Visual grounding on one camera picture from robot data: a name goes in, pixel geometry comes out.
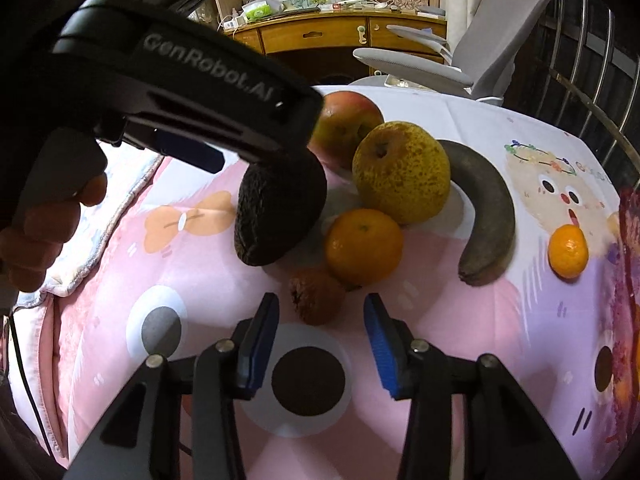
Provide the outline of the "person's left hand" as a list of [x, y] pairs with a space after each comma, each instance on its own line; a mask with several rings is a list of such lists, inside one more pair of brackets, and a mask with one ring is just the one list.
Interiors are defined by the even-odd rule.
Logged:
[[101, 203], [106, 189], [107, 176], [99, 174], [69, 200], [29, 209], [21, 226], [2, 230], [1, 261], [9, 283], [20, 292], [37, 290], [63, 245], [75, 234], [81, 207]]

